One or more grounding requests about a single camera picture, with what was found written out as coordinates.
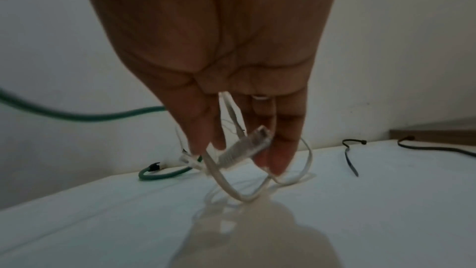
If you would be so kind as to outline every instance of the white wall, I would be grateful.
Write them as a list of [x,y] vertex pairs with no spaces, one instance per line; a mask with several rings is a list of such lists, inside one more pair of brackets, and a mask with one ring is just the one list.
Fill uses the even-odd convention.
[[[160,104],[113,53],[88,0],[1,0],[0,87],[75,112]],[[310,80],[313,147],[476,116],[475,0],[336,0]],[[0,208],[154,161],[167,113],[75,124],[0,106]]]

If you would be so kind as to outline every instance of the white table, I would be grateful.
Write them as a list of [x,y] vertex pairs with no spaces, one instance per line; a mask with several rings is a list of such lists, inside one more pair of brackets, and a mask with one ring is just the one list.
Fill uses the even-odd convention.
[[[394,140],[349,156],[359,178],[344,147],[315,150],[310,177],[252,204],[195,172],[112,176],[21,204],[0,211],[0,267],[476,267],[476,159]],[[250,186],[263,174],[226,176]]]

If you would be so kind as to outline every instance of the hand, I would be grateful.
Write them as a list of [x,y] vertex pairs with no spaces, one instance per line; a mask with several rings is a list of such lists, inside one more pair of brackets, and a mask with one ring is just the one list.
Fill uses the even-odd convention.
[[332,1],[91,0],[118,56],[180,124],[192,153],[226,147],[218,92],[229,91],[248,132],[275,133],[254,161],[276,175],[298,147]]

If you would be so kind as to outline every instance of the wall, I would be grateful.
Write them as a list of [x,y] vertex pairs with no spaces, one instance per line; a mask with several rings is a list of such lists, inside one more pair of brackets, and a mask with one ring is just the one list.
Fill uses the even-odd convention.
[[[336,0],[310,80],[305,137],[383,139],[476,116],[474,0]],[[114,55],[88,0],[1,0],[0,87],[105,113],[160,104]],[[167,113],[75,124],[0,106],[0,208],[155,161],[177,162]]]

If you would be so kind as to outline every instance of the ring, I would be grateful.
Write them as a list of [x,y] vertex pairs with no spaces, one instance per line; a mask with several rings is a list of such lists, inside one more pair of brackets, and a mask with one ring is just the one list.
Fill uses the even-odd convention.
[[269,100],[269,96],[266,96],[266,95],[252,95],[251,97],[257,101]]

